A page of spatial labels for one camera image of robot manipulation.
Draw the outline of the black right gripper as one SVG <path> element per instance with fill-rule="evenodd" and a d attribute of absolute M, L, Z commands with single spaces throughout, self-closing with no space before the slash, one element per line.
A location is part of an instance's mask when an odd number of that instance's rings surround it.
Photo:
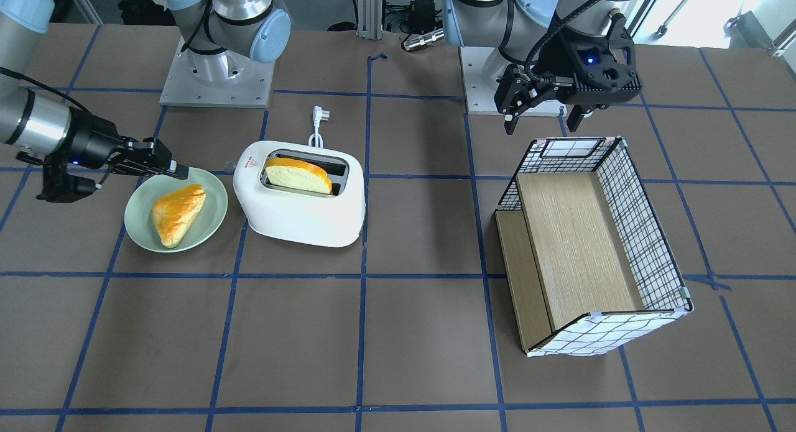
<path fill-rule="evenodd" d="M 81 109 L 69 110 L 65 139 L 68 163 L 88 169 L 111 167 L 122 175 L 168 175 L 187 180 L 188 166 L 174 161 L 170 149 L 154 137 L 136 140 L 118 133 L 111 121 Z"/>

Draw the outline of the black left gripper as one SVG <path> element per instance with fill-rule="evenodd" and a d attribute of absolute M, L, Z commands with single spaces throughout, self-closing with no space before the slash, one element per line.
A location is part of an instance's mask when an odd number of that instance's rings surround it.
<path fill-rule="evenodd" d="M 510 63 L 498 80 L 498 88 L 494 95 L 494 103 L 498 114 L 505 115 L 504 129 L 507 135 L 514 135 L 521 114 L 545 101 L 559 100 L 559 92 L 573 84 L 573 78 L 566 77 L 567 58 L 560 34 L 550 39 L 539 53 L 534 66 L 525 72 L 520 64 Z M 603 109 L 609 104 L 592 106 L 591 104 L 572 104 L 567 117 L 566 126 L 569 132 L 579 129 L 588 110 Z"/>

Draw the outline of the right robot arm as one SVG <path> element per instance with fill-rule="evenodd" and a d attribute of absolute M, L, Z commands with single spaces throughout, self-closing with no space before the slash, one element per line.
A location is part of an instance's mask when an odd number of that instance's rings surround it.
<path fill-rule="evenodd" d="M 291 18 L 276 0 L 167 0 L 183 52 L 235 53 L 273 63 L 287 46 Z M 17 159 L 52 175 L 74 165 L 120 175 L 168 175 L 190 169 L 161 140 L 122 136 L 116 126 L 51 86 L 25 75 L 48 30 L 53 0 L 2 0 L 2 143 Z"/>

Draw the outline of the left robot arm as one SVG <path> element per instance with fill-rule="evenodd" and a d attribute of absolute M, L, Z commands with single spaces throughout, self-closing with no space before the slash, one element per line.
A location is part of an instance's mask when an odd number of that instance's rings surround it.
<path fill-rule="evenodd" d="M 494 106 L 513 134 L 520 115 L 546 101 L 583 118 L 642 90 L 626 13 L 637 0 L 443 0 L 446 41 L 489 47 L 499 68 Z"/>

